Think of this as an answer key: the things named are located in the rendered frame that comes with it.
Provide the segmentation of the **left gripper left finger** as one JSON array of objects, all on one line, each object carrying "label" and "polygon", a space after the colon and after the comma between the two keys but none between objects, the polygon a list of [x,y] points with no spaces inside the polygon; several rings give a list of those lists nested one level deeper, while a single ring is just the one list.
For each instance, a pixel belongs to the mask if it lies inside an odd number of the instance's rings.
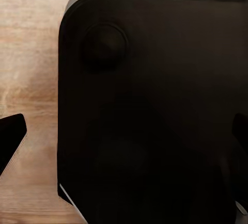
[{"label": "left gripper left finger", "polygon": [[0,175],[27,133],[22,113],[0,119]]}]

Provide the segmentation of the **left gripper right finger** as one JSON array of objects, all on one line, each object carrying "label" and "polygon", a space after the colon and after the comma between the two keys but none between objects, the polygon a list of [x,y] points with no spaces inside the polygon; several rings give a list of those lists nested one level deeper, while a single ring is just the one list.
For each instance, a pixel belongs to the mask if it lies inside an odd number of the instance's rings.
[{"label": "left gripper right finger", "polygon": [[248,154],[248,115],[237,113],[231,131]]}]

